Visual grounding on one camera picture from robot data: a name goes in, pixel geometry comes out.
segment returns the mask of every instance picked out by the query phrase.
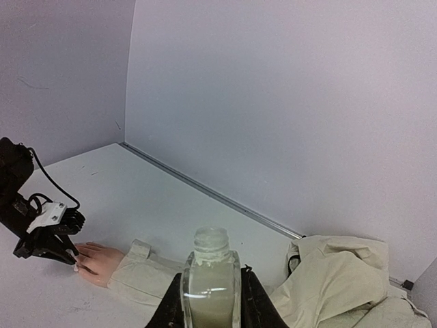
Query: liquid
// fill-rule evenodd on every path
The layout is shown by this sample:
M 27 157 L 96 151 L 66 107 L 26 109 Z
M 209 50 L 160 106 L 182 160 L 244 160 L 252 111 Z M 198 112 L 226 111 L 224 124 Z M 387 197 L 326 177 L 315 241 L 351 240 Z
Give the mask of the liquid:
M 190 296 L 193 328 L 232 328 L 234 265 L 227 261 L 195 265 Z

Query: human hand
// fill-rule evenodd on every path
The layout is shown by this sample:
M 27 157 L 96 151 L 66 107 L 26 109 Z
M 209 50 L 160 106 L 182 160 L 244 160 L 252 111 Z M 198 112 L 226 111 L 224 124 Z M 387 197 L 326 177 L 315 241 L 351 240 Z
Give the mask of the human hand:
M 115 248 L 96 243 L 76 244 L 79 275 L 94 285 L 107 288 L 109 279 L 124 258 Z

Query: gray wall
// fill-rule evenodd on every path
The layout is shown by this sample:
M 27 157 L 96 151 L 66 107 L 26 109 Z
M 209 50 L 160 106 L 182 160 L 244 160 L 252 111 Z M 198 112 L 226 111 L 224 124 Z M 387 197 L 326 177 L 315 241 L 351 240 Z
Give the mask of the gray wall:
M 437 259 L 414 284 L 412 300 L 429 315 L 432 326 L 437 327 Z
M 0 137 L 44 163 L 123 141 L 134 5 L 0 1 Z
M 437 256 L 435 1 L 138 0 L 126 140 L 304 234 Z

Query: bottle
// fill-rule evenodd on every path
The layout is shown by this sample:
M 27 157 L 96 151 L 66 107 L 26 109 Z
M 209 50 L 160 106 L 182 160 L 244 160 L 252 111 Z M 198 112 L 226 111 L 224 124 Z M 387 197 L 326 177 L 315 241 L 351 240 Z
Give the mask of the bottle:
M 181 281 L 185 327 L 240 328 L 240 259 L 226 229 L 200 228 L 194 244 Z

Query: white sleeve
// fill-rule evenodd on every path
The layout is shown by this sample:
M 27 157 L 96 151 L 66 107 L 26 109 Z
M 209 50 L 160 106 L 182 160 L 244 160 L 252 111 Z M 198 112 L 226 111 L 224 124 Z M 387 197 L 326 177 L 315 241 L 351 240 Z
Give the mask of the white sleeve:
M 108 288 L 137 303 L 159 305 L 183 264 L 160 258 L 150 245 L 135 239 L 112 274 Z

